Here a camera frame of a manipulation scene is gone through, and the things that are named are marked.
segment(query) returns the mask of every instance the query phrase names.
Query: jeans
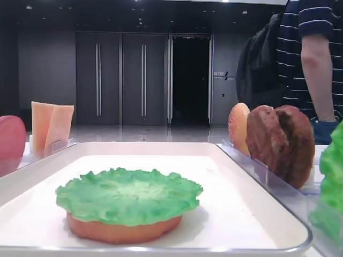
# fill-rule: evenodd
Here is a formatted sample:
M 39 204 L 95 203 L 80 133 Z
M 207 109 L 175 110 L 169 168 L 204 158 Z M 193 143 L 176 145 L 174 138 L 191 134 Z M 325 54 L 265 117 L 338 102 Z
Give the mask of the jeans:
M 332 142 L 331 133 L 339 122 L 311 122 L 313 126 L 316 145 L 329 145 Z

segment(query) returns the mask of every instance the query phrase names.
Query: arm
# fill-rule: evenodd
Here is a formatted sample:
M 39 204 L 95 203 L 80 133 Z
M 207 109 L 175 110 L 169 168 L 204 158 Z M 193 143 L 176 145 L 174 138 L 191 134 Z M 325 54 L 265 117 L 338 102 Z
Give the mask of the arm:
M 334 122 L 332 61 L 328 38 L 333 32 L 332 0 L 300 0 L 301 62 L 316 114 Z
M 303 37 L 301 63 L 318 119 L 335 122 L 332 102 L 332 61 L 328 39 L 319 34 Z

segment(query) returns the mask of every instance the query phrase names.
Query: person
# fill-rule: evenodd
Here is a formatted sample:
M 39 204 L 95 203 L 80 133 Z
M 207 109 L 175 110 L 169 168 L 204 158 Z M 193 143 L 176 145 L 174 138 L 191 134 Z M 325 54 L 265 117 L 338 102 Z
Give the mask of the person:
M 290 0 L 277 38 L 283 104 L 309 117 L 317 145 L 330 144 L 343 119 L 342 1 Z

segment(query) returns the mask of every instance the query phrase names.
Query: clear acrylic divider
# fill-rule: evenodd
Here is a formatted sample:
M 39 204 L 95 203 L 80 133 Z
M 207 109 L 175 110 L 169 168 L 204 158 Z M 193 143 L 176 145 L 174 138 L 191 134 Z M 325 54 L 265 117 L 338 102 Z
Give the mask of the clear acrylic divider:
M 35 163 L 74 144 L 75 143 L 73 142 L 73 139 L 69 139 L 68 141 L 56 141 L 52 143 L 49 147 L 41 151 L 29 155 L 24 155 L 23 157 L 18 159 L 10 159 L 7 161 L 0 162 L 0 178 L 13 172 L 16 172 L 20 168 Z
M 223 140 L 222 150 L 263 188 L 283 204 L 291 213 L 306 223 L 314 234 L 314 246 L 325 257 L 343 256 L 343 214 L 324 203 L 316 195 L 305 196 L 252 160 L 228 140 Z

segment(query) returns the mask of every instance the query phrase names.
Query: white tray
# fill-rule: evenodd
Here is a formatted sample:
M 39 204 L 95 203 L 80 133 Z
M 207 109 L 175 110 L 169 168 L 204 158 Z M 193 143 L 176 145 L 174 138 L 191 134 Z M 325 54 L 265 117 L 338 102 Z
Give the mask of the white tray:
M 200 206 L 148 244 L 112 246 L 76 238 L 55 203 L 70 179 L 109 168 L 180 173 L 204 188 Z M 310 229 L 210 143 L 79 143 L 0 179 L 1 257 L 291 256 L 312 244 Z

